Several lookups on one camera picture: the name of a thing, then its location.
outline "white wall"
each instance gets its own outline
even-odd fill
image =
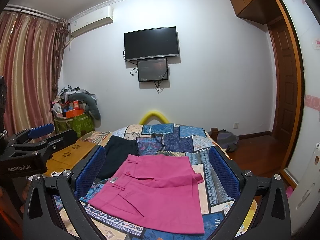
[[[320,98],[320,50],[314,50],[312,45],[315,38],[320,38],[320,26],[304,0],[283,1],[300,43],[305,94]],[[301,180],[317,142],[320,142],[319,111],[305,106],[297,145],[288,166],[297,181]]]
[[[113,7],[114,23],[75,38],[63,59],[64,83],[97,94],[98,130],[138,123],[150,110],[206,130],[269,130],[273,77],[266,33],[237,18],[230,0],[124,0]],[[169,81],[158,95],[153,83],[130,75],[122,52],[124,33],[165,26],[177,27],[181,56],[169,59]]]
[[[269,50],[270,50],[270,61],[271,61],[271,68],[272,68],[272,110],[271,110],[271,116],[270,116],[270,127],[269,131],[273,130],[273,124],[275,121],[275,115],[276,115],[276,103],[277,103],[277,73],[276,73],[276,59],[275,59],[275,54],[273,51],[273,46],[272,46],[272,41],[271,41],[271,36],[268,30],[267,25],[266,26],[266,36],[267,36],[267,41],[269,45]]]
[[[60,78],[58,79],[58,93],[60,92],[61,89],[64,88],[64,78],[63,78],[63,62],[62,62],[62,67],[61,67],[61,72],[60,72]]]

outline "blue mesh pad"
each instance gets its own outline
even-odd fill
[[[54,131],[54,125],[52,123],[48,123],[37,128],[33,128],[29,133],[29,139],[37,139]]]
[[[237,200],[240,196],[239,181],[214,147],[209,150],[209,161],[228,196]]]
[[[97,177],[97,174],[105,161],[105,158],[106,151],[104,147],[100,146],[75,181],[75,196],[77,199],[87,195],[94,179]]]

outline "patterned bedspread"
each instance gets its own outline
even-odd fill
[[[209,135],[199,127],[178,124],[130,125],[113,133],[94,132],[80,138],[84,141],[93,141],[105,146],[111,135],[128,140],[136,140],[140,155],[168,155],[188,156],[196,173],[201,173],[204,182],[199,186],[201,212],[204,221],[204,235],[178,235],[161,232],[134,225],[119,218],[110,216],[88,204],[108,181],[93,183],[86,197],[80,199],[84,209],[91,216],[96,226],[107,240],[207,240],[224,216],[231,208],[234,199],[228,197],[214,168],[208,158],[210,147],[217,145]],[[68,216],[63,208],[60,198],[55,197],[60,215],[69,233],[77,236]],[[252,216],[247,217],[238,234],[244,233],[248,228]]]

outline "curtain rod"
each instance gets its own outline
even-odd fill
[[[40,17],[40,18],[43,18],[46,20],[51,20],[54,22],[59,22],[59,20],[60,20],[60,18],[58,18],[58,17],[52,16],[50,14],[43,13],[41,11],[37,11],[37,10],[31,9],[31,8],[23,7],[20,5],[7,4],[4,8],[4,11],[25,13],[25,14]]]

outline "white appliance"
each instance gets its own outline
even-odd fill
[[[316,144],[306,172],[288,199],[291,234],[303,228],[320,201],[320,143]]]
[[[71,23],[71,36],[77,37],[112,22],[113,8],[108,5],[74,20]]]

